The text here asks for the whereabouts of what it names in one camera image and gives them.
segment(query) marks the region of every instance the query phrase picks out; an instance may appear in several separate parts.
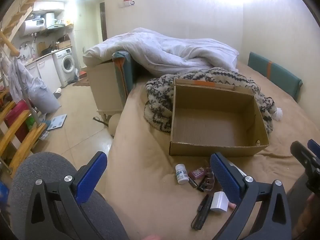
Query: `rug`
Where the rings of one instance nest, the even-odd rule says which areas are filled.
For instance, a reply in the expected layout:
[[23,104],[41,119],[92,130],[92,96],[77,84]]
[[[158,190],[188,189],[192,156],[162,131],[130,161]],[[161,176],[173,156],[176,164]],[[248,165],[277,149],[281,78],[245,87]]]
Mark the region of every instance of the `rug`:
[[204,80],[251,88],[268,134],[273,130],[272,119],[276,119],[277,111],[281,111],[278,110],[271,97],[266,97],[261,93],[260,87],[252,79],[234,71],[214,67],[209,70],[192,71],[186,74],[166,74],[147,82],[148,101],[144,109],[145,119],[154,128],[163,132],[171,131],[174,78]]
[[80,79],[78,82],[74,83],[73,86],[90,87],[89,78],[85,77]]

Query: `fluffy blanket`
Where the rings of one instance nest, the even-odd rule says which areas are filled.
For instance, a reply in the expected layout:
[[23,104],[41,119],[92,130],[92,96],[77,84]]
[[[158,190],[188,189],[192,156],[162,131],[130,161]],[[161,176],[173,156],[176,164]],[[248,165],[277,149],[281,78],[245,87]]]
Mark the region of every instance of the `fluffy blanket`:
[[272,132],[272,117],[277,114],[277,107],[273,99],[261,93],[260,87],[252,79],[219,67],[186,74],[166,74],[148,81],[146,84],[148,101],[145,105],[144,116],[154,128],[164,132],[171,131],[174,78],[250,87],[261,111],[266,130],[268,134]]
[[177,39],[137,28],[93,46],[85,52],[83,61],[87,66],[96,66],[112,59],[112,54],[118,50],[128,51],[136,62],[156,77],[208,70],[214,66],[237,71],[236,57],[239,54],[213,39]]

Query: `blue gripper pad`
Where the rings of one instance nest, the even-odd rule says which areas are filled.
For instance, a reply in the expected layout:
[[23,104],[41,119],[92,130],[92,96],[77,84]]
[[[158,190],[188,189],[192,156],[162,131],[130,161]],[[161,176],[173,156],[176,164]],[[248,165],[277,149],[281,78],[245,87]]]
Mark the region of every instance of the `blue gripper pad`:
[[107,155],[97,152],[86,166],[79,169],[74,180],[75,199],[79,205],[88,201],[106,167]]
[[224,193],[231,203],[239,205],[241,203],[241,190],[235,178],[229,172],[225,164],[220,160],[218,155],[212,154],[210,157],[210,166],[213,174],[216,176]]
[[312,151],[318,159],[320,159],[320,145],[318,145],[313,139],[308,140],[308,149]]

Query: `gray trash bag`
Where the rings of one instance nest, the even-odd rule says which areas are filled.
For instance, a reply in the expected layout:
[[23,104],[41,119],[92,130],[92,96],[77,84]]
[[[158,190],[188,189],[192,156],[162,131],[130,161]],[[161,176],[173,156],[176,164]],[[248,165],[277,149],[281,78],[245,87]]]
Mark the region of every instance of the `gray trash bag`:
[[47,85],[38,77],[33,79],[28,90],[28,95],[31,102],[42,114],[54,113],[61,106],[55,96],[47,88]]

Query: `kitchen counter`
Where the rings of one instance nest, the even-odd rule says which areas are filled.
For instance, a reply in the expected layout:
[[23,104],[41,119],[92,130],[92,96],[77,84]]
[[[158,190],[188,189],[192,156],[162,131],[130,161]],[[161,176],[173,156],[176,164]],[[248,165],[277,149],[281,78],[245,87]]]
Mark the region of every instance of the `kitchen counter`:
[[25,64],[25,67],[28,66],[28,65],[30,65],[30,64],[32,64],[32,63],[34,63],[34,62],[36,62],[36,61],[38,61],[38,60],[40,60],[40,59],[42,59],[42,58],[44,58],[44,57],[47,57],[47,56],[52,55],[52,54],[54,54],[54,53],[56,53],[56,52],[58,52],[58,51],[61,51],[61,50],[64,50],[64,49],[68,49],[68,48],[71,48],[71,47],[72,47],[72,46],[68,46],[68,47],[65,47],[65,48],[63,48],[63,49],[53,50],[53,51],[51,51],[50,53],[48,53],[48,54],[46,54],[46,55],[44,55],[44,56],[41,56],[41,57],[35,59],[34,61],[32,61],[32,62],[30,62],[30,63]]

